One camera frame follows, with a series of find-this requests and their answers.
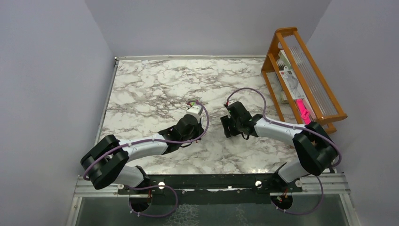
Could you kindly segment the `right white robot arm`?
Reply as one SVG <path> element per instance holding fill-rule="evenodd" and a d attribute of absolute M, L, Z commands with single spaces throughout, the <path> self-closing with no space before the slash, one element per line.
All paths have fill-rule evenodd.
<path fill-rule="evenodd" d="M 242 135 L 245 140 L 250 136 L 265 137 L 295 148 L 297 158 L 273 173 L 271 185 L 276 191 L 284 191 L 300 177 L 319 176 L 339 156 L 324 128 L 316 122 L 292 124 L 274 121 L 261 114 L 251 115 L 239 101 L 225 107 L 228 115 L 220 120 L 226 137 Z"/>

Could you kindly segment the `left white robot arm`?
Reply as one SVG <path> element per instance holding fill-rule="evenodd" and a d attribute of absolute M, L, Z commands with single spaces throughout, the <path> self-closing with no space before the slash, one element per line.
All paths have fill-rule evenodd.
<path fill-rule="evenodd" d="M 145 171 L 140 166 L 129 167 L 127 163 L 188 147 L 200 140 L 204 132 L 201 115 L 186 113 L 176 125 L 150 137 L 122 143 L 114 135 L 107 135 L 80 160 L 84 169 L 83 178 L 91 181 L 96 190 L 118 183 L 131 187 L 136 193 L 143 193 L 148 187 Z"/>

